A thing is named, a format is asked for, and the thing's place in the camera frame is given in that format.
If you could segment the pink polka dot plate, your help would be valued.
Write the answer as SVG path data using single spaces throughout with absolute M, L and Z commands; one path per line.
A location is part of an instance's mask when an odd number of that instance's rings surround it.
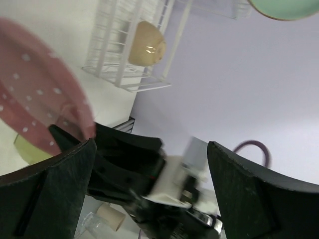
M 35 34 L 0 20 L 0 117 L 29 143 L 60 153 L 49 131 L 56 125 L 78 141 L 95 136 L 88 100 L 73 74 Z

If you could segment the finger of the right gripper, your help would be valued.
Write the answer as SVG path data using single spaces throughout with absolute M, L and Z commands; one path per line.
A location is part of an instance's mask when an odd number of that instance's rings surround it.
M 71 134 L 67 133 L 54 124 L 51 125 L 48 129 L 61 152 L 72 151 L 81 148 L 83 145 L 86 145 L 86 142 L 77 140 Z

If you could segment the green floral plate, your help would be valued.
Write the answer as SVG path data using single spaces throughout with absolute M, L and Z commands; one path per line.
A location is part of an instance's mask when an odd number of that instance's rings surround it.
M 318 0 L 249 0 L 260 14 L 275 20 L 299 20 L 319 12 Z

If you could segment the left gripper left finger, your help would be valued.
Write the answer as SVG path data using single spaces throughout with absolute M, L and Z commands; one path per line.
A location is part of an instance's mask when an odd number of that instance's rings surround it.
M 0 178 L 2 239 L 72 239 L 95 160 L 93 139 Z

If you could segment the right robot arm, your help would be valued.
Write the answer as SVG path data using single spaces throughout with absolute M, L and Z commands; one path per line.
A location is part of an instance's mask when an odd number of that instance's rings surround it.
M 87 195 L 116 204 L 151 239 L 217 239 L 223 229 L 214 197 L 200 188 L 207 143 L 193 138 L 169 156 L 156 137 L 96 125 L 97 151 Z

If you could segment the yellow mug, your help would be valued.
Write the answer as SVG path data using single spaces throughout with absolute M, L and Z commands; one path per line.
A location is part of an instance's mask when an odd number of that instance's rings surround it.
M 29 143 L 21 135 L 16 136 L 14 140 L 14 146 L 16 147 L 22 159 L 29 165 L 42 162 L 52 157 L 50 154 Z

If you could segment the beige bowl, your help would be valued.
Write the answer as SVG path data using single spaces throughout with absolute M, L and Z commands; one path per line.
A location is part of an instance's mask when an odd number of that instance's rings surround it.
M 152 66 L 162 60 L 165 52 L 166 41 L 162 33 L 148 21 L 139 22 L 128 62 L 137 66 Z

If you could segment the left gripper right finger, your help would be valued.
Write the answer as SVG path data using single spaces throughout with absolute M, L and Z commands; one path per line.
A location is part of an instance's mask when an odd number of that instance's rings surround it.
M 317 239 L 319 187 L 243 158 L 217 142 L 208 165 L 228 239 Z

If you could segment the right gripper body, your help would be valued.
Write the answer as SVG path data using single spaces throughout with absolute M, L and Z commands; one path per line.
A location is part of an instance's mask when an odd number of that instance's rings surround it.
M 87 194 L 110 203 L 148 195 L 166 160 L 162 140 L 96 124 L 96 158 Z

